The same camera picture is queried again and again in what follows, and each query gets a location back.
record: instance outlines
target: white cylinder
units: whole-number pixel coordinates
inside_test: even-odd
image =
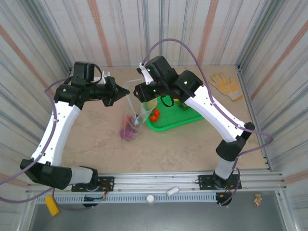
[[[171,196],[173,194],[176,194],[179,192],[179,188],[178,187],[174,187],[172,189],[170,189],[168,192],[167,192],[167,196]]]
[[[147,201],[149,204],[152,204],[152,203],[154,203],[155,198],[154,198],[153,195],[148,195],[147,198],[146,198],[146,201]]]

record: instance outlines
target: corrugated metal wall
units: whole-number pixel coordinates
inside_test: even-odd
[[[0,2],[0,180],[20,171],[23,158],[36,149],[51,106],[43,90],[63,70],[20,1]],[[23,175],[0,186],[0,195],[24,198],[28,178]],[[0,230],[13,230],[21,204],[0,202]]]
[[[242,67],[259,126],[274,136],[268,158],[308,230],[308,1],[280,3]]]
[[[157,41],[182,40],[201,63],[236,64],[268,0],[35,0],[71,63],[131,66]],[[171,64],[194,64],[179,44],[155,49]]]

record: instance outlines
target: green tray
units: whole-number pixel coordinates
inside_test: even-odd
[[[164,102],[167,105],[171,105],[171,99],[169,97],[165,97]],[[148,124],[149,128],[154,131],[164,131],[170,128],[175,128],[183,124],[188,124],[203,119],[203,117],[192,108],[189,108],[185,111],[182,110],[179,107],[179,102],[174,102],[174,105],[172,107],[166,107],[162,104],[160,98],[158,98],[156,108],[160,112],[158,121],[152,123],[150,121],[150,116],[146,120],[146,123]]]

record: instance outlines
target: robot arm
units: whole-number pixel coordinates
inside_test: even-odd
[[[30,160],[22,160],[20,168],[24,169],[35,159],[42,157],[26,174],[35,183],[64,189],[68,185],[82,183],[89,190],[98,186],[97,170],[88,167],[61,167],[62,152],[70,129],[79,115],[83,105],[87,101],[102,100],[105,106],[113,103],[129,91],[115,83],[110,76],[103,76],[96,81],[94,79],[94,64],[76,62],[71,85],[64,83],[56,90],[55,108],[57,112],[57,125],[53,137],[45,153],[41,153],[43,146],[51,133],[54,123],[53,114],[49,120],[43,138]]]
[[[191,71],[184,71],[178,75],[163,56],[140,64],[137,71],[145,79],[145,82],[137,85],[134,90],[134,95],[141,102],[167,95],[172,99],[179,99],[201,114],[220,133],[223,140],[216,149],[220,160],[214,172],[214,181],[217,188],[225,188],[233,172],[234,161],[251,133],[235,127],[216,109],[210,101],[206,86]],[[252,123],[244,123],[237,119],[215,98],[213,99],[214,103],[240,127],[255,129]]]

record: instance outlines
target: beige table surface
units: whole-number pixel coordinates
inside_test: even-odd
[[[203,66],[207,79],[214,73],[224,73],[237,79],[234,66]],[[184,70],[201,74],[196,66],[175,67],[177,73]],[[117,84],[123,86],[128,80],[138,79],[135,68],[109,68]],[[233,115],[244,122],[251,121],[245,99],[237,102],[221,94],[211,86],[214,97]],[[88,166],[99,173],[165,172],[214,170],[219,157],[215,152],[221,141],[219,133],[206,121],[200,120],[163,132],[156,132],[144,124],[142,132],[133,141],[119,136],[121,118],[126,99],[112,107],[104,107],[101,101],[85,103],[73,124],[67,139],[62,165],[68,167]],[[244,148],[259,146],[252,135]],[[260,150],[244,155],[240,169],[265,168]]]

